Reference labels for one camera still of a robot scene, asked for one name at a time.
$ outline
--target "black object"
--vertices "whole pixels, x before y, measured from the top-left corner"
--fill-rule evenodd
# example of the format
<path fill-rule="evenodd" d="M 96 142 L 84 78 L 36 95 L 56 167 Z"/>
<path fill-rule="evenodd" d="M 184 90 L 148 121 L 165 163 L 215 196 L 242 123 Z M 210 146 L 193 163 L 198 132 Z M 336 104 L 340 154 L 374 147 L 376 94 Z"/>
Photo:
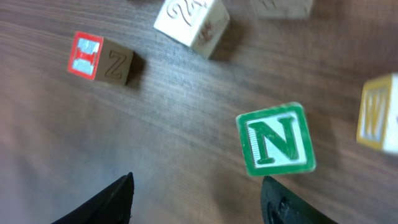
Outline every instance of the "black object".
<path fill-rule="evenodd" d="M 261 211 L 265 224 L 336 223 L 272 177 L 264 177 Z"/>
<path fill-rule="evenodd" d="M 133 194 L 130 172 L 53 224 L 128 224 Z"/>

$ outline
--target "white block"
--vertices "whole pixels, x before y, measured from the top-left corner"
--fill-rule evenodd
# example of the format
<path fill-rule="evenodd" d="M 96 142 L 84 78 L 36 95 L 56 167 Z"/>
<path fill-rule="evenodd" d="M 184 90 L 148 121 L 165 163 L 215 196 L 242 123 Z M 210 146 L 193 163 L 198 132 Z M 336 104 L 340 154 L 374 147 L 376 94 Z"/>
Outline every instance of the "white block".
<path fill-rule="evenodd" d="M 310 16 L 314 0 L 251 0 L 257 17 L 304 19 Z"/>
<path fill-rule="evenodd" d="M 221 0 L 166 0 L 154 27 L 209 58 L 228 23 Z"/>

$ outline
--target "alphabet block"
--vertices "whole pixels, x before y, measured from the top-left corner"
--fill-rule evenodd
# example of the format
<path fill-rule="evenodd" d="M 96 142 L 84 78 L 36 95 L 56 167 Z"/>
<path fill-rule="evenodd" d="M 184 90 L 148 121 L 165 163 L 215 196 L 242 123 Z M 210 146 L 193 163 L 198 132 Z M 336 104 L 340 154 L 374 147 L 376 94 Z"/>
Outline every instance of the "alphabet block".
<path fill-rule="evenodd" d="M 311 172 L 317 166 L 299 103 L 242 114 L 236 124 L 249 175 Z"/>
<path fill-rule="evenodd" d="M 314 0 L 251 0 L 257 17 L 304 19 L 310 16 Z"/>
<path fill-rule="evenodd" d="M 88 80 L 126 84 L 133 51 L 113 41 L 76 32 L 68 71 Z"/>
<path fill-rule="evenodd" d="M 166 0 L 154 27 L 209 58 L 228 23 L 221 0 Z"/>
<path fill-rule="evenodd" d="M 363 86 L 357 142 L 398 153 L 398 74 L 367 81 Z"/>

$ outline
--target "wood grain surface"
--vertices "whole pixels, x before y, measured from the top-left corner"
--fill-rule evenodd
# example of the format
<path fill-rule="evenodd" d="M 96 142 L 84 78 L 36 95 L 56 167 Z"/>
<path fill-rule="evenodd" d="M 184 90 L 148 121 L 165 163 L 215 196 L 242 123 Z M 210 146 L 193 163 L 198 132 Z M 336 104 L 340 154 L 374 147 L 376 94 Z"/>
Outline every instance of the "wood grain surface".
<path fill-rule="evenodd" d="M 262 223 L 235 117 L 298 101 L 318 167 L 276 179 L 339 223 L 398 222 L 398 158 L 356 143 L 363 83 L 398 70 L 396 0 L 318 0 L 231 25 L 212 60 L 153 28 L 160 0 L 0 1 L 0 223 L 51 223 L 129 171 L 131 223 Z M 67 73 L 76 30 L 133 49 L 127 86 Z"/>

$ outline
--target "green letter block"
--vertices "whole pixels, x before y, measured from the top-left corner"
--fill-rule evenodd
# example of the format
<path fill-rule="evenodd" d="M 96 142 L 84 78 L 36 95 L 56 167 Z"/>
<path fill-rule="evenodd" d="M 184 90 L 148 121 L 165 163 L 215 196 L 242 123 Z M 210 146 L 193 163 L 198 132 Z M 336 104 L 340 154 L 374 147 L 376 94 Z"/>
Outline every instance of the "green letter block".
<path fill-rule="evenodd" d="M 236 118 L 249 175 L 313 171 L 317 165 L 303 108 L 298 103 Z"/>

